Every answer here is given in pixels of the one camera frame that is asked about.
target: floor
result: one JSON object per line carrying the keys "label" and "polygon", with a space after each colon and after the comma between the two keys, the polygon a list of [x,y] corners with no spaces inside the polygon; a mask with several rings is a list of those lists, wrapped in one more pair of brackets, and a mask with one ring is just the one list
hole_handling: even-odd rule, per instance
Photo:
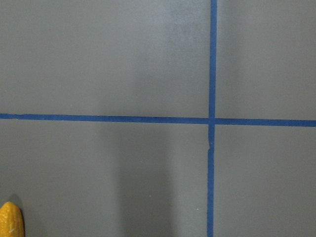
{"label": "floor", "polygon": [[34,237],[314,237],[315,11],[1,1],[0,200]]}

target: gray floor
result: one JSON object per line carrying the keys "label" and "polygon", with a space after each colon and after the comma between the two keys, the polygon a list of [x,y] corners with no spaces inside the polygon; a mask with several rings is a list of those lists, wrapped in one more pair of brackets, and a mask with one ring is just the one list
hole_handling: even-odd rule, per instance
{"label": "gray floor", "polygon": [[[0,1],[0,113],[208,115],[209,0]],[[316,119],[316,2],[218,0],[216,117]],[[205,237],[207,125],[0,120],[32,237]],[[316,129],[216,126],[215,237],[315,237]]]}

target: blue line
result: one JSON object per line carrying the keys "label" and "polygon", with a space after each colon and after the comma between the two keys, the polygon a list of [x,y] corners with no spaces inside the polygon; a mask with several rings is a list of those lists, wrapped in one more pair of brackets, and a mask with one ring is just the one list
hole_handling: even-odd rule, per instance
{"label": "blue line", "polygon": [[211,0],[208,161],[207,161],[207,236],[214,233],[214,150],[215,150],[215,85],[216,85],[217,0]]}
{"label": "blue line", "polygon": [[215,124],[222,124],[222,125],[316,127],[316,120],[216,118],[215,119]]}
{"label": "blue line", "polygon": [[207,118],[177,118],[177,117],[0,114],[0,119],[208,124]]}

